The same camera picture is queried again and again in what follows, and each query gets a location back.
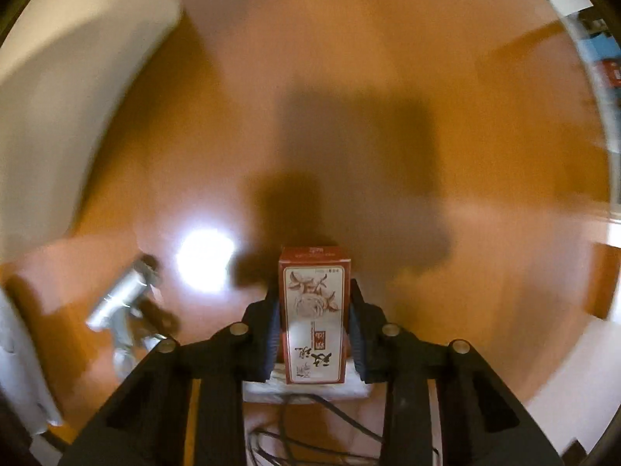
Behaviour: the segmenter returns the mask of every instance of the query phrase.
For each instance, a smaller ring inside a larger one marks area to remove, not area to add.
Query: printed chinese characters
[[[311,357],[314,359],[312,363],[314,366],[319,366],[319,363],[323,363],[322,366],[330,366],[331,355],[331,352],[329,354],[311,354]]]
[[[311,367],[309,366],[308,363],[304,363],[304,366],[297,366],[296,367],[296,375],[300,376],[302,378],[310,378],[311,376]]]
[[[305,357],[307,358],[311,354],[310,347],[297,347],[294,350],[299,350],[298,354],[300,356],[300,359],[304,359]]]
[[[313,336],[315,350],[325,350],[325,331],[314,331]]]

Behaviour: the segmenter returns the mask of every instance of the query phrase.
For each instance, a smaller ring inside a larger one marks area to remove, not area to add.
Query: black cable
[[[376,434],[373,431],[367,429],[362,424],[360,424],[358,421],[355,421],[354,419],[349,417],[349,415],[344,413],[342,410],[338,409],[334,404],[330,403],[327,400],[324,400],[324,398],[318,395],[314,395],[314,394],[285,395],[283,397],[283,403],[281,404],[280,409],[279,409],[278,433],[272,433],[271,431],[267,431],[263,428],[254,428],[248,434],[248,449],[250,452],[250,458],[252,459],[254,466],[259,466],[259,463],[257,462],[257,456],[260,456],[262,459],[267,461],[272,466],[285,466],[285,465],[288,465],[288,466],[342,466],[342,465],[347,465],[347,464],[359,464],[359,465],[365,464],[365,465],[375,466],[379,464],[379,458],[377,457],[363,456],[359,454],[350,454],[349,452],[339,452],[338,450],[326,449],[324,447],[310,445],[308,443],[301,442],[300,440],[289,438],[287,436],[287,431],[286,431],[285,424],[284,424],[285,411],[286,411],[287,405],[290,404],[292,400],[303,399],[303,398],[307,398],[307,399],[315,401],[316,403],[321,404],[322,406],[324,406],[324,408],[327,408],[329,411],[331,411],[341,420],[345,421],[347,424],[357,429],[361,433],[366,434],[367,436],[371,437],[372,439],[378,442],[382,442],[382,437],[379,434]],[[278,457],[278,456],[274,456],[270,454],[269,452],[266,452],[266,450],[263,449],[263,447],[260,444],[260,438],[262,436],[266,436],[266,437],[281,441],[283,443],[286,457]],[[296,459],[296,457],[294,456],[293,451],[291,450],[291,445],[297,445],[298,447],[301,447],[307,450],[313,450],[315,452],[320,452],[326,455],[338,456],[340,459],[340,462],[301,461],[299,459]]]

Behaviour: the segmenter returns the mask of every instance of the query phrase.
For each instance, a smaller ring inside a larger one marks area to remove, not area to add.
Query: metal screw head
[[[382,326],[382,333],[385,336],[396,336],[400,332],[401,332],[401,328],[396,324],[388,323]]]
[[[161,352],[162,354],[167,354],[175,350],[175,348],[177,348],[177,344],[173,339],[166,338],[162,340],[159,344],[157,344],[157,347],[155,348],[157,348],[158,352]]]
[[[470,344],[465,340],[455,340],[452,346],[453,350],[458,354],[467,354],[470,352]]]
[[[234,336],[243,336],[248,332],[248,325],[243,322],[235,322],[231,324],[229,331]]]

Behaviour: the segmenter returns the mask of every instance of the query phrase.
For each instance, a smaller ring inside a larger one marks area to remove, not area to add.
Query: wooden floor
[[[161,261],[160,305],[186,343],[263,297],[281,245],[338,243],[390,320],[469,339],[532,396],[585,325],[587,216],[609,197],[595,102],[552,7],[183,2],[102,143],[74,232],[4,275],[59,434],[116,387],[110,337],[84,320],[138,251]],[[177,266],[203,228],[236,246],[216,293]]]

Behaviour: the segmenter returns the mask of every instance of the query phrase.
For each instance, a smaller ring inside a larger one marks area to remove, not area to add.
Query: product box
[[[621,64],[614,59],[603,59],[599,62],[606,74],[608,83],[613,88],[621,87]]]
[[[352,262],[339,247],[289,247],[279,261],[287,383],[345,380]]]

